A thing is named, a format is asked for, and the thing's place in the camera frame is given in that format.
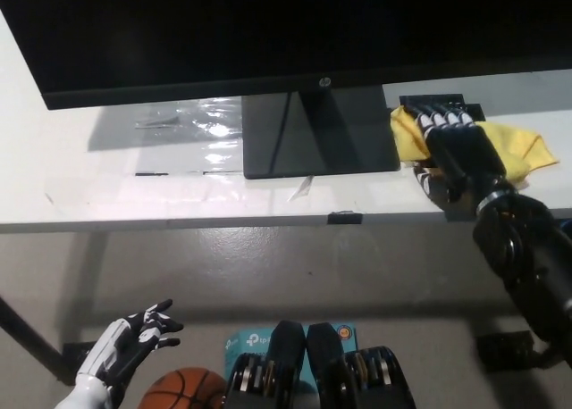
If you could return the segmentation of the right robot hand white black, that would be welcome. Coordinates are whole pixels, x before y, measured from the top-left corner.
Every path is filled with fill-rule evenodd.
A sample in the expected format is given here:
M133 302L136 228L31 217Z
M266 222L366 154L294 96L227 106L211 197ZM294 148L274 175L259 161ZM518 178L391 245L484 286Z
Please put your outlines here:
M517 190L507 179L507 171L492 141L464 108L450 104L407 104L404 111L421 131L430 158L425 160L423 185L441 200L478 214L493 200L512 196Z

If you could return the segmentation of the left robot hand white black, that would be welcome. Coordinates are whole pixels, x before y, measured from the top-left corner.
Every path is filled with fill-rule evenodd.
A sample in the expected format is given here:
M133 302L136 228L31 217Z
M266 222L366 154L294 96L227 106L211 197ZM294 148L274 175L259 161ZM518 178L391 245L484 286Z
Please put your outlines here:
M90 380L110 392L125 390L135 371L154 351L178 346L180 340L171 335L183 329L166 311L171 299L146 310L113 321L88 352L79 368L75 384L85 385Z

